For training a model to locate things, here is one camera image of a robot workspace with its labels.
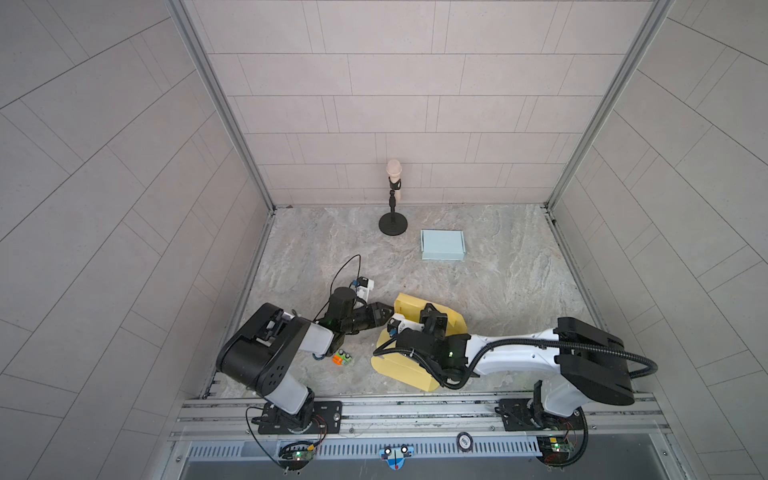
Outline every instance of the marble floor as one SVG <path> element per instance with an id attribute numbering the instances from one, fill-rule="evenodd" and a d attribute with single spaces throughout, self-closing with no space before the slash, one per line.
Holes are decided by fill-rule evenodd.
<path id="1" fill-rule="evenodd" d="M 538 205 L 400 207 L 409 222 L 398 237 L 379 232 L 385 207 L 279 209 L 241 323 L 264 302 L 314 318 L 328 300 L 334 273 L 362 255 L 361 275 L 375 281 L 369 301 L 392 304 L 400 292 L 460 312 L 470 333 L 533 333 L 559 316 L 593 323 Z M 464 261 L 421 260 L 421 229 L 464 230 Z M 348 285 L 356 260 L 335 286 Z M 380 329 L 347 336 L 352 365 L 337 366 L 299 352 L 290 372 L 318 396 L 421 392 L 377 373 L 369 361 Z M 471 379 L 471 391 L 530 390 L 541 374 L 505 373 Z M 227 378 L 221 397 L 251 396 Z"/>

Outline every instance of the light blue box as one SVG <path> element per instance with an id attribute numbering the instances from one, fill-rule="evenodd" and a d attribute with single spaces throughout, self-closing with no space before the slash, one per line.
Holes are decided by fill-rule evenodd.
<path id="1" fill-rule="evenodd" d="M 422 230 L 422 260 L 464 260 L 461 230 Z"/>

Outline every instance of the ventilation grille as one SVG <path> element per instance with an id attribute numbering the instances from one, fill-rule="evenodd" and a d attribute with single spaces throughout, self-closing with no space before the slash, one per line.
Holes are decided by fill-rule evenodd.
<path id="1" fill-rule="evenodd" d="M 455 437 L 404 438 L 404 439 L 327 439 L 318 447 L 317 459 L 356 460 L 378 458 L 379 451 L 385 447 L 408 445 L 413 447 L 415 458 L 449 457 L 540 457 L 541 451 L 535 437 L 474 437 L 475 444 L 471 452 L 461 452 L 456 447 Z M 262 441 L 264 448 L 272 454 L 277 453 L 274 441 Z M 268 460 L 255 442 L 192 442 L 189 459 L 198 462 L 224 460 Z"/>

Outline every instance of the black round stand base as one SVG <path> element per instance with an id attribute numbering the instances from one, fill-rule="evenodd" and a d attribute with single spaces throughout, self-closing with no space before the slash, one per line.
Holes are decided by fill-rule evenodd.
<path id="1" fill-rule="evenodd" d="M 383 233 L 394 237 L 405 232 L 408 228 L 408 221 L 403 214 L 397 212 L 389 212 L 383 214 L 379 219 L 379 230 Z"/>

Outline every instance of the black bracket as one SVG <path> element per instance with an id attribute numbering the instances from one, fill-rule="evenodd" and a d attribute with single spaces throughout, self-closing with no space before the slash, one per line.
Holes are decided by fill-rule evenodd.
<path id="1" fill-rule="evenodd" d="M 312 416 L 319 416 L 325 420 L 326 428 L 320 428 L 317 422 L 310 422 L 310 426 L 304 432 L 294 432 L 285 422 L 281 421 L 280 410 L 272 403 L 264 404 L 261 417 L 254 417 L 251 421 L 259 426 L 259 435 L 290 435 L 293 433 L 306 433 L 318 435 L 320 433 L 339 433 L 341 429 L 341 402 L 314 402 Z"/>

